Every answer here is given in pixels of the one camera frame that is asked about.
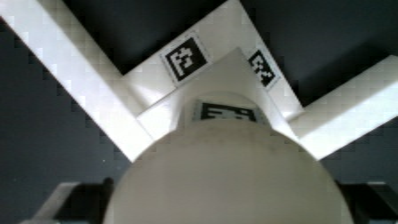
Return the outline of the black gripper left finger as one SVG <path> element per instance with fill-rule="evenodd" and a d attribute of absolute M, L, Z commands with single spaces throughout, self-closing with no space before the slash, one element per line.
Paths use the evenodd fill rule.
<path fill-rule="evenodd" d="M 62 182 L 33 216 L 19 224 L 102 224 L 113 179 L 99 183 Z"/>

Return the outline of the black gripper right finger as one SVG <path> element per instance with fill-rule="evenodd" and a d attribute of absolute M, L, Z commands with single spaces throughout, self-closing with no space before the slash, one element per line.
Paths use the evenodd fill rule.
<path fill-rule="evenodd" d="M 398 193 L 383 182 L 337 184 L 353 224 L 398 224 Z"/>

